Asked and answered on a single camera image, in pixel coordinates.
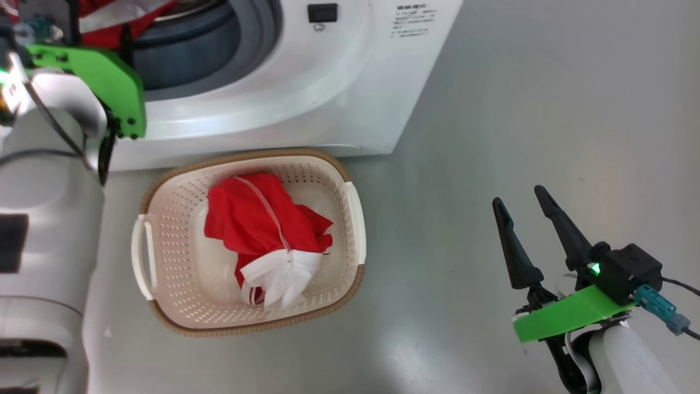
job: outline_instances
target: floor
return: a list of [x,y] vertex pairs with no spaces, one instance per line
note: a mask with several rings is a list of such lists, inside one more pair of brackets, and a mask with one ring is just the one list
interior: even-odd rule
[[[670,1],[662,21],[645,19],[652,4],[639,3],[623,32],[605,18],[581,30],[595,13],[554,23],[559,6],[536,13],[525,3],[542,1],[467,1],[394,154],[343,160],[368,253],[360,291],[335,313],[240,337],[166,330],[129,253],[141,197],[161,172],[113,174],[85,317],[90,392],[564,393],[545,346],[522,346],[512,330],[525,291],[510,288],[491,212],[500,196],[554,287],[564,254],[536,184],[591,242],[635,242],[665,276],[700,285],[700,114],[688,105],[698,102],[700,55],[686,39],[698,30],[673,30],[695,29],[684,16],[691,3]],[[648,47],[626,41],[635,37],[662,53],[645,57]],[[663,293],[700,321],[697,298]],[[679,390],[695,393],[700,344],[633,316]]]

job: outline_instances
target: basket handle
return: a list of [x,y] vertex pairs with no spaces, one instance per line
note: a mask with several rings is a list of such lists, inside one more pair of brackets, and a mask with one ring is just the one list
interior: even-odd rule
[[350,201],[350,219],[352,231],[357,248],[357,264],[364,264],[367,258],[367,231],[365,230],[365,216],[362,213],[362,204],[357,189],[352,182],[345,182],[348,187],[348,200]]
[[[132,232],[132,265],[134,267],[134,276],[136,283],[139,285],[139,290],[150,301],[153,299],[153,289],[155,289],[155,251],[153,249],[153,229],[151,223],[146,220],[147,215],[139,215],[134,223],[134,232]],[[141,261],[141,249],[144,239],[144,229],[146,230],[146,247],[148,248],[148,266],[150,268],[150,286],[146,281],[146,272],[144,264]]]

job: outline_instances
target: laundry basket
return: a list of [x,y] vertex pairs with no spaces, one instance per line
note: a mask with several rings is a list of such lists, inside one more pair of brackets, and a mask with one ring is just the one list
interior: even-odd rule
[[[255,172],[278,176],[295,203],[333,222],[328,229],[333,245],[303,292],[304,301],[280,311],[244,304],[234,276],[236,254],[204,236],[209,188]],[[360,286],[365,242],[360,200],[340,163],[312,149],[279,149],[165,174],[143,199],[132,234],[132,263],[139,289],[164,325],[189,337],[211,337],[292,325],[341,308]]]

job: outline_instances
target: washing machine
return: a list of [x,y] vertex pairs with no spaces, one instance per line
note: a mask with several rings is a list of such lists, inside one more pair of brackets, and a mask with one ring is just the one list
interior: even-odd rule
[[391,153],[461,3],[180,0],[132,42],[146,136],[122,138],[112,170],[279,147]]

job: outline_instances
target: cable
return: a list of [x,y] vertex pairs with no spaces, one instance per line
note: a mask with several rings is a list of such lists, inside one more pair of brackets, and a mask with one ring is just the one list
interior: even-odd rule
[[672,285],[681,286],[682,288],[684,288],[690,292],[693,292],[693,294],[700,297],[700,290],[696,289],[695,287],[692,287],[691,285],[686,285],[685,283],[679,282],[675,279],[661,278],[661,280],[663,280],[664,282],[668,282]]
[[688,328],[688,327],[684,328],[684,329],[683,329],[683,332],[686,333],[689,337],[691,337],[691,338],[693,338],[693,339],[697,339],[698,341],[700,341],[700,334],[698,334],[697,332],[691,330],[690,328]]
[[0,157],[0,167],[11,161],[19,160],[21,158],[26,158],[30,156],[62,156],[80,158],[80,156],[76,155],[75,153],[68,151],[58,151],[55,149],[29,149],[26,151],[14,152],[9,155]]
[[32,86],[31,82],[27,82],[24,84],[24,87],[27,89],[27,93],[29,94],[29,98],[34,102],[34,105],[36,105],[36,108],[41,112],[41,115],[43,115],[44,119],[48,122],[48,124],[53,128],[53,130],[61,137],[61,139],[68,144],[69,147],[71,147],[71,150],[74,151],[79,157],[85,167],[88,170],[92,170],[92,166],[90,165],[90,162],[88,161],[87,156],[85,155],[85,152],[83,152],[80,147],[68,136],[65,130],[63,130],[63,127],[56,121],[56,118],[53,117],[51,112],[49,112],[48,108],[44,105],[44,103],[41,101],[41,98],[39,97],[38,94],[36,94],[36,90],[34,90],[34,87]]

